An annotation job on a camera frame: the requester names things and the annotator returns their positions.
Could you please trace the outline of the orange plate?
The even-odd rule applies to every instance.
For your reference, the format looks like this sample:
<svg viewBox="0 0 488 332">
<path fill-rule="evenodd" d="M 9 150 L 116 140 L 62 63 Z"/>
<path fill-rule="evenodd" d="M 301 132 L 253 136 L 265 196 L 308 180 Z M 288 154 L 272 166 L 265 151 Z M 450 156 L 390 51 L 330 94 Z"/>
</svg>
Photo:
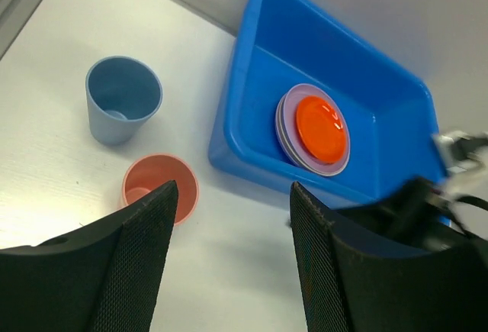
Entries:
<svg viewBox="0 0 488 332">
<path fill-rule="evenodd" d="M 327 164 L 340 161 L 347 135 L 342 119 L 327 100 L 313 95 L 303 98 L 295 121 L 300 139 L 315 158 Z"/>
</svg>

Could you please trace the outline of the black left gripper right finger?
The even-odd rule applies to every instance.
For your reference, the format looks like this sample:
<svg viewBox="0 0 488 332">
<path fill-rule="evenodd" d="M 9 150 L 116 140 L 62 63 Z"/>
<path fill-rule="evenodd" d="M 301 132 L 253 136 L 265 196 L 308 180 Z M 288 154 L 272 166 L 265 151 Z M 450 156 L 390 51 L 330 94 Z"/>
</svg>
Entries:
<svg viewBox="0 0 488 332">
<path fill-rule="evenodd" d="M 439 252 L 382 237 L 291 186 L 291 230 L 310 331 L 485 331 L 487 241 Z"/>
</svg>

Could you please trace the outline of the blue cup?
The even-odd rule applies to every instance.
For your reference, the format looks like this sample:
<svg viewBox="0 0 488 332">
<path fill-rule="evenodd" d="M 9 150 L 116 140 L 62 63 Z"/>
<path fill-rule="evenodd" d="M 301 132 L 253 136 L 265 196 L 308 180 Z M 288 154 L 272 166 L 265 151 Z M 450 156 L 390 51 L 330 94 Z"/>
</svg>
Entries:
<svg viewBox="0 0 488 332">
<path fill-rule="evenodd" d="M 163 89 L 157 75 L 139 60 L 108 56 L 85 77 L 89 129 L 107 146 L 121 145 L 159 110 Z"/>
</svg>

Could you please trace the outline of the purple plate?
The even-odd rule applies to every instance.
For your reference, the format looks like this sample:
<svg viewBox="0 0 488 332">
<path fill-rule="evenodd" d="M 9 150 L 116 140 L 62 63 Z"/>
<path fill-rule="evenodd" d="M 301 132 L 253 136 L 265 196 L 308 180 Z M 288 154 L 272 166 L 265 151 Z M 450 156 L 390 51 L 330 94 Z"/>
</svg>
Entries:
<svg viewBox="0 0 488 332">
<path fill-rule="evenodd" d="M 295 121 L 297 106 L 303 98 L 309 95 L 318 96 L 327 100 L 337 111 L 344 124 L 347 135 L 347 147 L 340 161 L 336 163 L 327 164 L 315 158 L 304 146 L 298 134 Z M 291 162 L 297 166 L 303 167 L 320 176 L 335 176 L 342 172 L 348 164 L 351 144 L 346 121 L 339 107 L 331 97 L 314 85 L 306 83 L 298 84 L 282 96 L 275 112 L 275 130 L 281 148 Z"/>
</svg>

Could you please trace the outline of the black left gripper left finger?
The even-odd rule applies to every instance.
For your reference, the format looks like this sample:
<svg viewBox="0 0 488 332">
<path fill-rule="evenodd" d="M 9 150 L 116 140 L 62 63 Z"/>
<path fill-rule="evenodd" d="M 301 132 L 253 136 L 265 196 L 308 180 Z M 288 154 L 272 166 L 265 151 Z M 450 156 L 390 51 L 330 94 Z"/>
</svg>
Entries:
<svg viewBox="0 0 488 332">
<path fill-rule="evenodd" d="M 37 246 L 1 251 L 3 331 L 148 331 L 178 205 L 168 181 Z"/>
</svg>

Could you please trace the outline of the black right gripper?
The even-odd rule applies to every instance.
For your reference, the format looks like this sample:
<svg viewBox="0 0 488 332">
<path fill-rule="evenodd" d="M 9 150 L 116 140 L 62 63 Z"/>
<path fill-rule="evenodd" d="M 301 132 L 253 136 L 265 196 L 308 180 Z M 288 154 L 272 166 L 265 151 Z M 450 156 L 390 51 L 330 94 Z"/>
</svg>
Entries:
<svg viewBox="0 0 488 332">
<path fill-rule="evenodd" d="M 456 195 L 452 200 L 444 200 L 431 182 L 415 178 L 387 198 L 340 209 L 339 213 L 389 240 L 439 252 L 478 238 L 451 210 L 453 203 L 487 209 L 487 201 L 472 195 Z"/>
</svg>

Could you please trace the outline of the salmon pink cup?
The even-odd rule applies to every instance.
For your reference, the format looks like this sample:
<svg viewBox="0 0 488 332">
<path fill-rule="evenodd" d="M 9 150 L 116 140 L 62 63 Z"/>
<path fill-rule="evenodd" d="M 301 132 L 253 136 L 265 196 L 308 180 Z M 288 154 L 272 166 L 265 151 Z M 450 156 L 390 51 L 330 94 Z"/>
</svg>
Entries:
<svg viewBox="0 0 488 332">
<path fill-rule="evenodd" d="M 194 212 L 199 199 L 199 185 L 192 168 L 177 156 L 154 153 L 134 162 L 122 181 L 120 206 L 126 207 L 167 181 L 178 187 L 175 225 L 185 222 Z"/>
</svg>

